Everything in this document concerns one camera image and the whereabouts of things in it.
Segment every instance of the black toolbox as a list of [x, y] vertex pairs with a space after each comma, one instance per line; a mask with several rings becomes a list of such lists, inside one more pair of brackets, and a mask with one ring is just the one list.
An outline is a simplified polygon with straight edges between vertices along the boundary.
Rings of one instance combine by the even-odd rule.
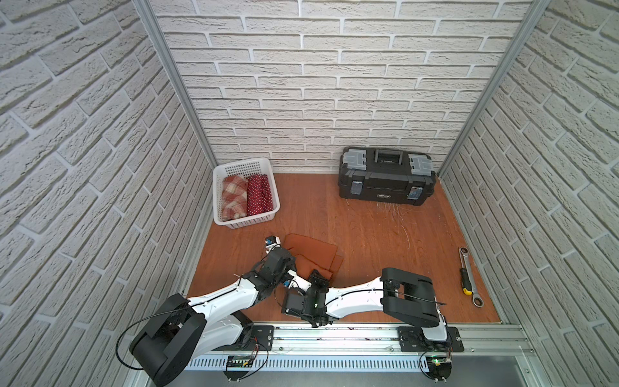
[[434, 193], [429, 156], [403, 150], [346, 147], [340, 158], [340, 197], [421, 206]]

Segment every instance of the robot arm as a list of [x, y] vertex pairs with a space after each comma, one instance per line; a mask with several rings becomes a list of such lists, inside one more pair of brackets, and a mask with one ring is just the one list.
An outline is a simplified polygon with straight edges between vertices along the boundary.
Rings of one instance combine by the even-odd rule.
[[267, 256], [238, 281], [200, 297], [170, 296], [137, 334], [129, 351], [155, 385], [171, 382], [194, 357], [220, 346], [246, 344], [252, 322], [240, 310], [270, 297], [279, 284], [288, 287], [282, 313], [313, 327], [352, 313], [382, 310], [422, 327], [428, 340], [447, 339], [429, 278], [388, 268], [365, 284], [331, 288], [318, 272], [309, 280], [299, 277], [295, 258], [280, 246], [278, 238], [269, 237], [266, 244]]

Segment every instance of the white plastic basket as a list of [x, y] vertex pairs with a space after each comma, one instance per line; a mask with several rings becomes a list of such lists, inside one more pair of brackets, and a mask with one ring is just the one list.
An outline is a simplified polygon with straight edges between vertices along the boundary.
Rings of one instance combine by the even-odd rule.
[[[230, 175], [239, 175], [248, 178], [251, 175], [260, 173], [269, 177], [269, 186], [271, 187], [271, 196], [273, 197], [273, 211], [263, 212], [262, 214], [246, 216], [240, 219], [222, 220], [222, 190], [223, 179]], [[239, 228], [273, 220], [275, 213], [279, 211], [279, 196], [277, 195], [277, 187], [275, 186], [275, 178], [273, 177], [273, 168], [269, 159], [260, 157], [258, 159], [241, 160], [232, 163], [217, 165], [213, 170], [213, 218], [215, 223], [230, 228]]]

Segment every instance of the wooden floor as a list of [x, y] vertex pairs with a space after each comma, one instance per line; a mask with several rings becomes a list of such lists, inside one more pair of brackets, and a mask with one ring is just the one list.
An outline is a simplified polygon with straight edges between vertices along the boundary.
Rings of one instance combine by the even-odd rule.
[[[207, 237], [189, 296], [212, 292], [237, 280], [234, 274], [251, 270], [259, 261], [264, 238], [297, 233], [339, 247], [344, 263], [334, 287], [357, 285], [380, 276], [384, 267], [432, 278], [436, 298], [447, 305], [441, 312], [450, 323], [500, 321], [474, 267], [475, 281], [485, 302], [473, 306], [462, 293], [458, 248], [464, 237], [437, 183], [434, 195], [422, 206], [395, 205], [353, 199], [338, 194], [337, 175], [275, 175], [281, 208], [275, 219], [232, 230], [213, 224]], [[284, 290], [277, 290], [282, 300]], [[254, 321], [297, 320], [283, 315], [273, 296], [243, 311]], [[357, 313], [342, 321], [397, 321], [382, 312]]]

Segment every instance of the white brick wall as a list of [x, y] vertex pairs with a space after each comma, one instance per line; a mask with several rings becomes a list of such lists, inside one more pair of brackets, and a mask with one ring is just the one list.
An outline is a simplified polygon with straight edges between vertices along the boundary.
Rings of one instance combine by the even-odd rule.
[[443, 176], [552, 385], [619, 383], [619, 6], [553, 0]]
[[131, 1], [0, 20], [0, 385], [118, 386], [118, 334], [173, 292], [211, 170]]
[[354, 144], [421, 150], [438, 168], [529, 5], [152, 3], [219, 161], [258, 151], [275, 170], [309, 172], [337, 171], [316, 163], [318, 145], [332, 160]]

